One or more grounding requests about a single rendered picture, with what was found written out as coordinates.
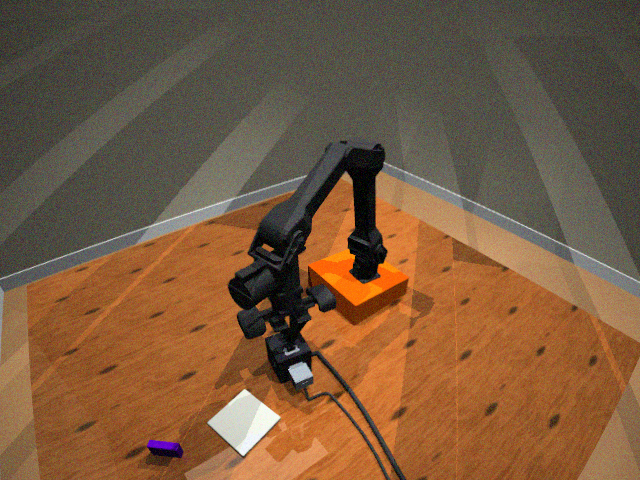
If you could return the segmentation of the purple rectangular block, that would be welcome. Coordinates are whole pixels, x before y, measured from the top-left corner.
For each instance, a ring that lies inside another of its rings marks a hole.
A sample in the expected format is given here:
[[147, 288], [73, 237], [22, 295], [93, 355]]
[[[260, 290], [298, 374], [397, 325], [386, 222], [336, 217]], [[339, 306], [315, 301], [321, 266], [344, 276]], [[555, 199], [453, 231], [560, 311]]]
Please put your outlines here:
[[183, 450], [179, 443], [150, 440], [147, 448], [153, 455], [182, 458]]

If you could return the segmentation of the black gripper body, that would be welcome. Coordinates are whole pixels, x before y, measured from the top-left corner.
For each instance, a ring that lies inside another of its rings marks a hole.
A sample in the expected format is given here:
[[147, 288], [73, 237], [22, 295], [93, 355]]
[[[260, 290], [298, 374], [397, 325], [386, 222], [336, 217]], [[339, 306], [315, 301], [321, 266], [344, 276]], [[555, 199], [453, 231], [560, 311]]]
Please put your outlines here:
[[254, 339], [266, 332], [265, 322], [269, 321], [274, 328], [282, 327], [285, 324], [285, 317], [295, 314], [301, 317], [308, 314], [308, 308], [319, 306], [319, 310], [327, 312], [336, 308], [336, 298], [332, 292], [323, 284], [306, 289], [309, 297], [301, 298], [303, 288], [299, 282], [287, 289], [277, 289], [270, 294], [272, 307], [263, 311], [258, 311], [254, 306], [246, 311], [242, 310], [237, 314], [237, 320], [244, 336], [247, 339]]

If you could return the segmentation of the white flat square slab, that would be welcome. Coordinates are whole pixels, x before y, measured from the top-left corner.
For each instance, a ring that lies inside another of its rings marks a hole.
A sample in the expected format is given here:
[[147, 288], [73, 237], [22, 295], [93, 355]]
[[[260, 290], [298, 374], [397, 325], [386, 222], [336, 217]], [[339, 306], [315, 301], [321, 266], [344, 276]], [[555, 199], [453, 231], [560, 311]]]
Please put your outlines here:
[[244, 457], [279, 420], [275, 412], [245, 389], [207, 424]]

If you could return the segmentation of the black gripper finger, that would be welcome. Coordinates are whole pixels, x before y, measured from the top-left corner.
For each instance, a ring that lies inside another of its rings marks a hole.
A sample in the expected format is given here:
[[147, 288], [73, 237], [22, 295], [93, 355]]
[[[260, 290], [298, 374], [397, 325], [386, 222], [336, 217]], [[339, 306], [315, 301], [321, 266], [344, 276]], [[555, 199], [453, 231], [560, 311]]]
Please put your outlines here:
[[298, 318], [295, 316], [295, 314], [289, 315], [289, 330], [293, 342], [295, 341], [296, 337], [303, 329], [305, 324], [310, 320], [311, 315], [309, 313]]
[[279, 327], [279, 328], [274, 328], [270, 322], [269, 322], [269, 324], [270, 324], [270, 326], [273, 328], [273, 330], [275, 332], [280, 332], [281, 331], [285, 335], [285, 337], [286, 337], [287, 341], [289, 342], [289, 344], [291, 343], [292, 338], [291, 338], [289, 326], [287, 325], [286, 321], [285, 321], [286, 325], [284, 325], [282, 327]]

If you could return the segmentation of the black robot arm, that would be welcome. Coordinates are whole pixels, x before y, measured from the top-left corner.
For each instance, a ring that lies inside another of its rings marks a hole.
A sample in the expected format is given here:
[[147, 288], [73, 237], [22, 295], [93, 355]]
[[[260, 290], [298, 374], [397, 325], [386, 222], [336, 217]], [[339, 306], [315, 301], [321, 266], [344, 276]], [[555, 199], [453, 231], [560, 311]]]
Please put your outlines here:
[[[312, 218], [338, 180], [347, 171], [353, 179], [355, 230], [347, 238], [355, 255], [349, 270], [367, 284], [380, 278], [379, 264], [387, 254], [376, 227], [375, 177], [383, 168], [384, 146], [351, 137], [331, 142], [325, 153], [293, 195], [276, 204], [261, 220], [248, 255], [254, 263], [235, 273], [228, 284], [230, 295], [243, 310], [250, 310], [277, 289], [295, 286], [299, 280], [298, 255], [312, 230]], [[262, 248], [266, 244], [274, 250]], [[271, 301], [272, 302], [272, 301]]]

